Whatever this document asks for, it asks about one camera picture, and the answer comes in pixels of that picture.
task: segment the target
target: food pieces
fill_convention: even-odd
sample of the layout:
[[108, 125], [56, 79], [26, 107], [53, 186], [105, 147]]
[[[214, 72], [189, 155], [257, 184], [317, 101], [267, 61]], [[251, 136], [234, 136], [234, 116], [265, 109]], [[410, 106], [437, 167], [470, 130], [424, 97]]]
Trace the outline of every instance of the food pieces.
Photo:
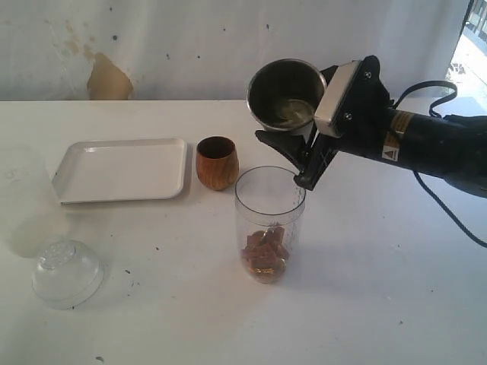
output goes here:
[[272, 283], [284, 274], [285, 261], [289, 259], [289, 252], [282, 244], [284, 233], [284, 228], [276, 225], [247, 236], [241, 257], [249, 273], [262, 283]]

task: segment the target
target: white table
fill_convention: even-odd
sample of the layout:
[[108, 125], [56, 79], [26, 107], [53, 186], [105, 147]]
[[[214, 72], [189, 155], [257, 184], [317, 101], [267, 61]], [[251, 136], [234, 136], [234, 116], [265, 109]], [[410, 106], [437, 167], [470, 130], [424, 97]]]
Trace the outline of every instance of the white table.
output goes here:
[[[426, 113], [429, 101], [402, 109]], [[473, 100], [445, 110], [482, 113]], [[102, 288], [74, 310], [44, 308], [32, 262], [0, 246], [1, 365], [487, 363], [487, 250], [409, 171], [339, 154], [307, 197], [294, 266], [262, 285], [237, 259], [233, 191], [207, 190], [193, 165], [197, 141], [225, 135], [242, 171], [288, 166], [253, 137], [243, 101], [0, 103], [0, 126], [0, 142], [30, 144], [51, 173], [76, 141], [192, 145], [177, 198], [66, 208], [73, 237], [107, 265]], [[487, 199], [425, 180], [487, 238]]]

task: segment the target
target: white tray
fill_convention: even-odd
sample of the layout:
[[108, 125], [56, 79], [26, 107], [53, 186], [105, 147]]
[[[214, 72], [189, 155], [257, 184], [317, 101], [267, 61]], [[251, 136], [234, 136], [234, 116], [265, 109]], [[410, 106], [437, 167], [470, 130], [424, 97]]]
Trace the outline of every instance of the white tray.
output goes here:
[[186, 149], [179, 138], [78, 142], [54, 189], [63, 204], [173, 198], [183, 189]]

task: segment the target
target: stainless steel cup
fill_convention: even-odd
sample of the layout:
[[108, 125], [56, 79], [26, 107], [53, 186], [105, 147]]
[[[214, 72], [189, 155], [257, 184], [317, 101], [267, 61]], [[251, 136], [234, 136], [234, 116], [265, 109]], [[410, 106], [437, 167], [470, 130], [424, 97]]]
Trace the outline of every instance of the stainless steel cup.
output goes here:
[[279, 59], [254, 75], [247, 90], [247, 105], [265, 129], [293, 131], [313, 120], [325, 89], [325, 78], [312, 64]]

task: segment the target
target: black cable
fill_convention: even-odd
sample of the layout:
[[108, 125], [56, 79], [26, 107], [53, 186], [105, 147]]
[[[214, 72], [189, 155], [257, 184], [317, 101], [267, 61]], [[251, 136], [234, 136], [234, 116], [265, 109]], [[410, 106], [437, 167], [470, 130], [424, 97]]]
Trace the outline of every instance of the black cable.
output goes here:
[[[446, 97], [442, 97], [441, 99], [439, 100], [436, 100], [435, 102], [433, 102], [430, 107], [429, 107], [429, 115], [430, 116], [433, 116], [433, 117], [437, 117], [437, 118], [441, 118], [441, 114], [440, 113], [437, 113], [436, 111], [434, 111], [434, 108], [438, 105], [441, 105], [443, 103], [446, 103], [450, 100], [453, 100], [456, 96], [457, 96], [457, 86], [455, 84], [452, 84], [448, 81], [426, 81], [426, 82], [422, 82], [421, 84], [417, 84], [417, 85], [413, 85], [411, 86], [409, 89], [407, 89], [406, 91], [404, 91], [403, 95], [401, 95], [401, 97], [397, 100], [397, 102], [392, 106], [393, 109], [396, 109], [400, 104], [401, 102], [404, 100], [404, 98], [412, 93], [413, 91], [416, 91], [416, 90], [419, 90], [419, 89], [422, 89], [424, 87], [434, 87], [434, 86], [439, 86], [439, 87], [448, 87], [450, 88], [451, 90], [453, 90], [454, 92], [447, 95]], [[397, 140], [397, 143], [399, 143], [399, 145], [401, 144], [401, 137], [397, 134], [397, 132], [395, 130], [393, 130], [391, 127], [389, 127], [389, 132], [394, 136], [394, 138]], [[419, 185], [428, 193], [429, 196], [431, 196], [433, 198], [433, 200], [435, 202], [438, 203], [438, 205], [440, 205], [440, 208], [443, 209], [443, 211], [448, 215], [448, 217], [450, 217], [450, 219], [475, 243], [477, 243], [478, 245], [484, 247], [487, 249], [487, 242], [486, 241], [483, 241], [481, 240], [480, 238], [478, 238], [475, 234], [473, 234], [467, 227], [465, 227], [465, 224], [463, 224], [461, 222], [460, 219], [458, 219], [458, 217], [449, 209], [449, 207], [447, 207], [447, 205], [445, 203], [443, 203], [443, 201], [440, 199], [440, 197], [438, 197], [438, 195], [436, 195], [433, 190], [431, 190], [427, 185], [426, 183], [423, 181], [423, 179], [421, 178], [421, 176], [419, 175], [418, 171], [415, 170], [414, 168], [412, 169], [412, 173], [414, 175], [414, 177], [416, 178], [416, 180], [418, 181]]]

